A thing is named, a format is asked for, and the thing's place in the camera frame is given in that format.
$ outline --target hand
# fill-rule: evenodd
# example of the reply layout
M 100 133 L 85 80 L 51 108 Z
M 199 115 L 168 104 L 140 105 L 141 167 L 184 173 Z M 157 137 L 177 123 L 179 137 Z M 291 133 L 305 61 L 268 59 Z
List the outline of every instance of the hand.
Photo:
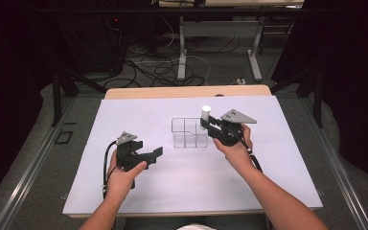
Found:
M 246 145 L 253 150 L 253 143 L 250 140 L 250 127 L 241 124 L 241 128 L 243 129 L 243 139 Z M 246 147 L 241 142 L 238 142 L 232 147 L 228 147 L 223 145 L 220 140 L 214 139 L 214 144 L 218 150 L 225 154 L 229 164 L 231 164 L 238 173 L 241 173 L 243 169 L 249 168 L 250 166 L 254 167 Z
M 116 150 L 114 150 L 108 168 L 107 192 L 105 200 L 110 200 L 113 203 L 124 201 L 130 191 L 134 178 L 142 172 L 147 164 L 148 163 L 146 161 L 143 161 L 129 172 L 124 172 L 119 166 L 116 166 Z

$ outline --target metal frame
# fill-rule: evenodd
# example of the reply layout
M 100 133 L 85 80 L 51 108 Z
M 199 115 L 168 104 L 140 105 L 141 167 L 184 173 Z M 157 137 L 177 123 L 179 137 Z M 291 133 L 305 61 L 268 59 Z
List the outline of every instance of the metal frame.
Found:
M 83 10 L 83 9 L 40 9 L 29 6 L 32 12 L 47 14 L 96 14 L 118 15 L 119 17 L 137 16 L 196 16 L 196 17 L 227 17 L 233 16 L 304 16 L 328 17 L 339 13 L 339 9 L 233 9 L 233 8 L 185 8 L 185 9 L 118 9 L 118 10 Z
M 16 188 L 13 190 L 10 199 L 8 200 L 7 204 L 0 214 L 0 230 L 9 229 L 11 227 L 14 217 L 19 211 L 19 208 L 25 200 L 26 195 L 32 188 L 32 185 L 35 182 L 35 179 L 37 178 L 38 173 L 44 164 L 44 160 L 46 159 L 48 152 L 53 146 L 56 137 L 60 133 L 62 122 L 67 117 L 67 114 L 71 111 L 71 108 L 73 107 L 75 101 L 75 98 L 67 99 L 67 102 L 65 103 L 62 110 L 64 116 L 62 116 L 58 121 L 60 126 L 54 126 L 50 129 L 35 158 L 32 160 L 29 167 L 23 173 L 22 178 L 16 185 Z
M 252 49 L 247 50 L 250 67 L 252 68 L 255 81 L 262 80 L 262 74 L 256 60 L 257 50 L 259 48 L 260 38 L 262 37 L 265 19 L 259 18 L 259 21 L 184 21 L 180 17 L 180 60 L 178 66 L 179 80 L 185 79 L 187 50 L 185 49 L 186 36 L 239 36 L 253 37 Z
M 356 225 L 360 230 L 368 229 L 368 217 L 363 210 L 363 207 L 358 199 L 357 193 L 354 186 L 349 180 L 349 176 L 346 173 L 342 162 L 339 159 L 339 155 L 331 144 L 323 128 L 320 128 L 312 117 L 312 106 L 308 99 L 300 99 L 302 106 L 304 107 L 307 117 L 310 120 L 312 127 L 314 127 L 316 133 L 318 134 L 319 140 L 322 146 L 325 148 L 326 158 L 328 160 L 331 171 L 333 172 L 333 177 L 335 178 L 341 193 L 343 194 L 346 204 L 351 210 L 352 217 L 355 219 Z

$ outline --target person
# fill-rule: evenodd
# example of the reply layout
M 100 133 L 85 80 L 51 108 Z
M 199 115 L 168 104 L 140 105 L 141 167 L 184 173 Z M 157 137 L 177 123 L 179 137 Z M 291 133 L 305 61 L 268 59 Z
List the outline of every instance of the person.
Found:
M 246 141 L 247 146 L 253 148 L 253 143 L 250 139 L 250 128 L 245 124 L 242 124 L 243 137 Z M 252 190 L 255 197 L 261 203 L 265 214 L 270 219 L 276 230 L 282 229 L 328 229 L 324 222 L 304 203 L 295 198 L 293 195 L 289 194 L 258 169 L 256 169 L 250 160 L 246 148 L 241 144 L 237 143 L 232 147 L 227 147 L 223 145 L 218 139 L 214 139 L 214 144 L 217 149 L 223 152 L 229 164 L 238 172 L 238 174 L 245 180 L 247 185 Z M 108 190 L 107 196 L 100 204 L 100 206 L 95 210 L 92 216 L 85 222 L 81 229 L 111 229 L 114 219 L 117 215 L 122 202 L 127 197 L 130 190 L 130 186 L 133 183 L 133 179 L 146 167 L 146 162 L 141 162 L 135 168 L 129 172 L 123 172 L 121 170 L 115 170 L 116 167 L 116 154 L 112 155 L 111 164 L 109 167 L 109 180 L 108 180 Z M 234 222 L 242 222 L 245 217 L 252 217 L 256 215 L 249 216 L 238 216 L 233 215 L 235 218 Z M 165 221 L 161 218 L 127 218 L 126 228 L 128 229 L 147 229 L 146 226 L 151 226 L 149 224 L 152 221 L 153 228 L 151 229 L 168 229 L 168 228 L 154 228 L 154 224 L 159 222 L 164 224 Z M 179 222 L 175 218 L 167 220 L 167 223 L 174 222 L 175 224 L 184 226 L 185 222 Z M 245 226 L 246 229 L 253 229 L 252 227 Z

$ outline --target wire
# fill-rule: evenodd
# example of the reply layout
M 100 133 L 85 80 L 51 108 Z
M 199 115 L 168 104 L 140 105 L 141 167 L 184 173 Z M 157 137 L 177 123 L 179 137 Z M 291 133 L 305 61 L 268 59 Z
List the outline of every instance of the wire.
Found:
M 120 35 L 119 35 L 119 39 L 118 39 L 118 47 L 119 46 L 121 46 L 121 39 L 122 39 L 122 31 L 121 30 L 119 30 L 119 29 L 116 29 L 116 28 L 113 28 L 113 30 L 114 31 L 117 31 L 117 32 L 119 32 L 120 33 Z
M 64 25 L 67 26 L 68 30 L 71 32 L 71 34 L 73 35 L 73 37 L 79 42 L 79 44 L 82 46 L 82 48 L 90 55 L 92 56 L 94 59 L 96 59 L 100 64 L 102 64 L 104 67 L 109 68 L 109 70 L 111 72 L 113 72 L 113 69 L 104 61 L 102 61 L 99 57 L 97 57 L 96 55 L 94 55 L 94 53 L 91 52 L 91 50 L 81 41 L 81 39 L 76 35 L 76 33 L 71 29 L 70 25 L 68 25 L 67 22 L 65 22 L 64 20 L 62 20 L 62 23 Z
M 129 50 L 127 50 L 127 53 L 133 53 L 134 56 L 125 55 L 125 58 L 138 58 L 138 57 L 148 55 L 150 53 L 150 51 L 149 51 L 148 48 L 146 48 L 144 46 L 137 45 L 137 47 L 133 47 L 133 48 L 130 48 Z
M 232 53 L 234 52 L 236 49 L 238 49 L 239 45 L 241 44 L 241 38 L 238 37 L 238 42 L 236 44 L 236 46 L 234 48 L 232 48 L 231 50 L 228 50 L 228 51 L 222 51 L 223 49 L 225 49 L 226 47 L 229 46 L 229 44 L 232 43 L 232 41 L 235 40 L 235 36 L 232 37 L 231 40 L 229 40 L 223 47 L 219 48 L 218 50 L 216 51 L 196 51 L 195 49 L 198 47 L 198 44 L 194 41 L 194 43 L 196 44 L 195 48 L 193 49 L 188 49 L 189 51 L 191 51 L 192 53 L 198 53 L 198 54 L 216 54 L 216 53 L 225 53 L 225 54 L 228 54 L 228 53 Z
M 174 42 L 174 30 L 173 30 L 173 27 L 169 24 L 169 22 L 167 22 L 167 20 L 163 17 L 163 16 L 160 16 L 161 19 L 163 19 L 163 21 L 166 23 L 166 25 L 170 28 L 170 30 L 172 31 L 172 40 L 170 41 L 169 44 L 167 44 L 163 50 L 167 49 L 169 46 L 171 46 Z
M 206 61 L 205 59 L 203 59 L 201 57 L 197 57 L 197 56 L 186 56 L 186 58 L 198 58 L 198 59 L 200 59 L 200 60 L 202 60 L 202 61 L 204 61 L 205 63 L 208 64 L 208 72 L 207 72 L 207 75 L 205 75 L 205 85 L 208 86 L 207 79 L 208 79 L 208 76 L 209 76 L 209 74 L 211 72 L 211 65 L 210 65 L 210 63 L 208 61 Z
M 262 167 L 259 164 L 258 158 L 256 158 L 256 156 L 253 154 L 253 150 L 246 144 L 246 142 L 244 141 L 243 137 L 238 136 L 238 134 L 236 134 L 232 129 L 230 128 L 226 128 L 225 130 L 228 130 L 230 133 L 232 133 L 232 135 L 234 135 L 235 138 L 237 138 L 242 145 L 244 145 L 244 147 L 246 148 L 247 152 L 249 153 L 249 156 L 252 160 L 253 165 L 255 165 L 256 169 L 258 169 L 260 172 L 262 171 Z
M 116 144 L 116 141 L 113 141 L 109 146 L 106 148 L 105 156 L 103 158 L 103 198 L 106 196 L 106 189 L 107 189 L 107 180 L 109 179 L 109 176 L 106 176 L 107 173 L 107 158 L 109 154 L 110 148 Z M 112 169 L 109 175 L 112 174 L 112 172 L 116 169 L 116 166 Z
M 150 78 L 151 80 L 154 80 L 154 78 L 156 78 L 157 76 L 154 75 L 153 73 L 149 72 L 149 71 L 146 71 L 142 68 L 140 68 L 139 66 L 137 66 L 133 61 L 131 60 L 126 60 L 126 63 L 129 64 L 131 67 L 139 70 L 139 72 L 141 72 L 145 77 L 148 77 Z
M 111 83 L 111 82 L 113 82 L 113 81 L 129 81 L 129 83 L 128 84 L 126 84 L 126 85 L 124 85 L 124 86 L 121 86 L 120 88 L 127 88 L 128 86 L 130 86 L 131 84 L 136 84 L 138 87 L 141 87 L 141 85 L 136 81 L 136 78 L 137 78 L 137 73 L 136 73 L 136 69 L 135 68 L 133 68 L 132 67 L 132 69 L 133 69 L 133 71 L 134 71 L 134 75 L 133 75 L 133 79 L 125 79 L 125 78 L 118 78 L 118 79 L 112 79 L 112 80 L 108 80 L 107 82 L 105 82 L 104 84 L 103 84 L 103 87 L 104 88 L 106 88 L 106 86 L 109 84 L 109 83 Z

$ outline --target wooden table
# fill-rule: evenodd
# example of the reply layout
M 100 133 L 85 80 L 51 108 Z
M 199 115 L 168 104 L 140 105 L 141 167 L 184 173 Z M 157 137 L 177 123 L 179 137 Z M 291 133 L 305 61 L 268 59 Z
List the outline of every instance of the wooden table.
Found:
M 255 118 L 254 152 L 264 173 L 312 209 L 322 207 L 283 111 L 265 85 L 110 89 L 98 111 L 63 214 L 90 216 L 102 201 L 104 150 L 123 131 L 138 136 L 145 153 L 162 146 L 163 155 L 136 178 L 119 217 L 172 217 L 250 214 L 263 211 L 212 139 L 208 147 L 177 149 L 172 118 L 211 116 L 232 108 Z
M 159 1 L 160 7 L 188 8 L 193 3 Z M 276 7 L 302 5 L 304 0 L 206 0 L 203 7 Z M 265 19 L 260 17 L 258 21 L 184 21 L 180 17 L 180 59 L 177 77 L 185 79 L 187 50 L 185 48 L 185 36 L 237 36 L 251 37 L 252 49 L 247 50 L 250 66 L 255 81 L 262 80 L 256 54 L 262 37 Z

